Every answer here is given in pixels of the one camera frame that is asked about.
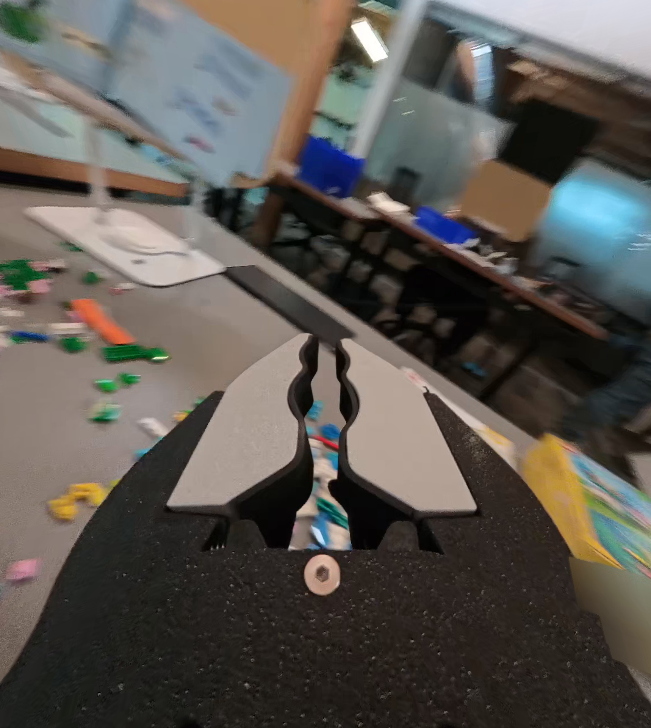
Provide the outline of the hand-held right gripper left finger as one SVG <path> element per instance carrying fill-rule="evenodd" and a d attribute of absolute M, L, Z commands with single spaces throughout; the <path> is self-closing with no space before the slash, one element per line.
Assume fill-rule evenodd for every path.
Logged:
<path fill-rule="evenodd" d="M 312 494 L 305 417 L 314 402 L 318 338 L 300 333 L 224 391 L 167 501 L 175 513 L 252 521 L 267 547 L 289 549 Z"/>

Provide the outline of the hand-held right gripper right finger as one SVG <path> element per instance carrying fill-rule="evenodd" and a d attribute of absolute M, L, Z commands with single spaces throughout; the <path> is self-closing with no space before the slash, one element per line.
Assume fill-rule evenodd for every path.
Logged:
<path fill-rule="evenodd" d="M 424 390 L 354 339 L 336 346 L 338 474 L 330 490 L 353 549 L 376 549 L 393 523 L 472 517 L 478 506 Z"/>

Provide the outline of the green rectangular lego plate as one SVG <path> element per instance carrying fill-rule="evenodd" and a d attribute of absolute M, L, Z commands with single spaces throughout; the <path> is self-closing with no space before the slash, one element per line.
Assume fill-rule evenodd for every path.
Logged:
<path fill-rule="evenodd" d="M 108 363 L 148 361 L 162 363 L 171 359 L 169 353 L 160 347 L 143 347 L 139 344 L 118 344 L 101 348 L 101 356 Z"/>

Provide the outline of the orange lego piece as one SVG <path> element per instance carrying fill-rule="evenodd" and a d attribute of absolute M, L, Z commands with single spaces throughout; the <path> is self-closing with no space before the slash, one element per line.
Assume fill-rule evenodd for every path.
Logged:
<path fill-rule="evenodd" d="M 126 331 L 107 314 L 102 306 L 92 298 L 76 298 L 69 302 L 71 309 L 103 341 L 113 346 L 136 343 L 136 338 Z"/>

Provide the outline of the yellow lego piece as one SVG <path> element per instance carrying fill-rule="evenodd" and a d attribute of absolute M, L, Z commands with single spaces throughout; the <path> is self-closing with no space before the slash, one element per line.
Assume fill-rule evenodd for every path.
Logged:
<path fill-rule="evenodd" d="M 61 496 L 48 501 L 48 514 L 60 522 L 74 521 L 80 507 L 98 508 L 116 485 L 117 481 L 107 485 L 95 482 L 72 484 Z"/>

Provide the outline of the yellow lego box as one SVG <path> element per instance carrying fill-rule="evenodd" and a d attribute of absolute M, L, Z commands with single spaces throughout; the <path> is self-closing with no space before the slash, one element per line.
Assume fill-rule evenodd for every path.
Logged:
<path fill-rule="evenodd" d="M 521 476 L 576 559 L 651 579 L 651 497 L 551 434 L 527 453 Z"/>

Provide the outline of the large green lego plate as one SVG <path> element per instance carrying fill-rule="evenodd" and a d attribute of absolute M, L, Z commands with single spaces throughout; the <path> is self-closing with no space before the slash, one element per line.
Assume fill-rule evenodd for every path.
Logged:
<path fill-rule="evenodd" d="M 29 290 L 33 282 L 48 279 L 46 264 L 30 259 L 0 262 L 0 281 L 12 290 Z"/>

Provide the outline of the scattered small lego pieces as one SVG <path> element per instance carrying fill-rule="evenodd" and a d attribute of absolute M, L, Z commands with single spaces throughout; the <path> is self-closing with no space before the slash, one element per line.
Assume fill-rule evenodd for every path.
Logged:
<path fill-rule="evenodd" d="M 94 514 L 71 521 L 48 502 L 80 483 L 103 488 L 202 397 L 301 333 L 220 275 L 111 295 L 103 275 L 69 246 L 47 252 L 0 239 L 0 590 L 8 567 L 37 561 L 22 605 L 45 600 Z"/>

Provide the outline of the wooden book stand white base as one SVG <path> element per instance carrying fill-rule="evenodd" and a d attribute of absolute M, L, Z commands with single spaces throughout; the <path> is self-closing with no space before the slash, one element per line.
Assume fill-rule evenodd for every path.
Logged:
<path fill-rule="evenodd" d="M 258 56 L 288 75 L 291 89 L 277 128 L 277 136 L 262 177 L 235 176 L 223 187 L 241 189 L 267 185 L 283 163 L 293 162 L 302 148 L 318 102 L 322 83 L 352 16 L 355 2 L 181 2 L 206 22 L 230 35 Z M 205 188 L 213 186 L 200 176 L 187 159 L 125 130 L 106 125 L 79 109 L 54 98 L 39 98 L 0 89 L 0 97 L 43 127 L 65 130 L 47 116 L 40 116 L 38 104 L 63 105 L 85 121 L 87 171 L 91 193 L 86 207 L 30 207 L 26 214 L 44 229 L 67 242 L 131 282 L 149 287 L 169 287 L 225 272 L 226 267 L 199 249 L 200 218 Z M 190 184 L 188 232 L 182 237 L 166 231 L 142 213 L 117 207 L 106 190 L 106 162 L 103 160 L 101 130 L 121 132 L 126 138 L 154 146 L 193 168 Z"/>

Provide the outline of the small blue storage bin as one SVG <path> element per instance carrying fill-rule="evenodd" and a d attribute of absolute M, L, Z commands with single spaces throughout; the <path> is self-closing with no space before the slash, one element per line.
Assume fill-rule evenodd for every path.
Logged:
<path fill-rule="evenodd" d="M 414 223 L 423 231 L 446 244 L 466 245 L 470 241 L 477 240 L 476 232 L 456 220 L 446 217 L 432 207 L 419 207 L 415 214 Z"/>

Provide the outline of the cardboard box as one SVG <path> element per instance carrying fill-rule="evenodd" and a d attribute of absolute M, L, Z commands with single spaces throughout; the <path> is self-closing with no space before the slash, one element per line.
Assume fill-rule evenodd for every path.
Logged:
<path fill-rule="evenodd" d="M 524 242 L 539 224 L 553 188 L 521 169 L 496 159 L 488 160 L 468 180 L 459 202 L 459 214 L 503 240 Z"/>

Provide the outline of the large blue storage bin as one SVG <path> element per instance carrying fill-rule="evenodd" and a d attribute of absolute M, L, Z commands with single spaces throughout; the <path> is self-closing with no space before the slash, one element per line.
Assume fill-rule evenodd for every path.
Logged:
<path fill-rule="evenodd" d="M 349 155 L 327 139 L 308 135 L 296 178 L 326 195 L 345 199 L 354 192 L 365 163 L 365 159 Z"/>

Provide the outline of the black monitor screen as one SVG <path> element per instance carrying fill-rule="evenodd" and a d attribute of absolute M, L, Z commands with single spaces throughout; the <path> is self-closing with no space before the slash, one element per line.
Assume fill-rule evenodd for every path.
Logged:
<path fill-rule="evenodd" d="M 520 105 L 497 159 L 554 186 L 600 129 L 599 119 L 530 99 Z"/>

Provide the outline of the open instruction booklet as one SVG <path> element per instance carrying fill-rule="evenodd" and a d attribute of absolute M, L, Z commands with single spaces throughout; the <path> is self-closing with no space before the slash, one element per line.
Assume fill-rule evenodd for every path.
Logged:
<path fill-rule="evenodd" d="M 223 187 L 263 176 L 291 80 L 181 2 L 0 2 L 0 89 L 77 108 Z"/>

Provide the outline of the ceiling light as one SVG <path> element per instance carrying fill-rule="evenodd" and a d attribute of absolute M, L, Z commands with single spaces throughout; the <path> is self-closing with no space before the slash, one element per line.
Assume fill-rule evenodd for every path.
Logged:
<path fill-rule="evenodd" d="M 350 28 L 372 63 L 379 63 L 388 58 L 385 42 L 366 17 L 351 22 Z"/>

